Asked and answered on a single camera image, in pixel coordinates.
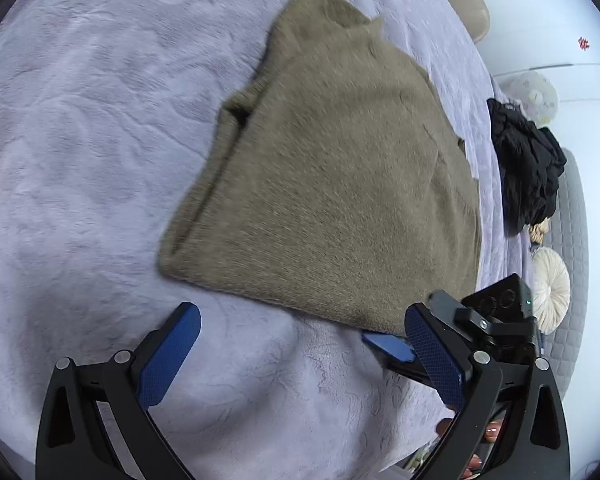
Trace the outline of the person's right hand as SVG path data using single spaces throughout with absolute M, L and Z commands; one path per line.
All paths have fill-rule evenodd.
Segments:
M 444 418 L 438 422 L 436 427 L 436 433 L 439 437 L 443 437 L 445 433 L 448 431 L 449 426 L 451 426 L 453 422 L 452 418 Z M 481 444 L 494 444 L 496 440 L 498 440 L 498 434 L 500 433 L 502 426 L 501 419 L 494 419 L 492 422 L 489 422 L 489 425 L 486 426 L 486 431 L 484 432 L 484 436 L 481 440 Z M 471 459 L 468 463 L 468 467 L 463 472 L 463 479 L 475 479 L 479 477 L 483 466 L 483 460 L 478 454 L 474 454 L 471 456 Z

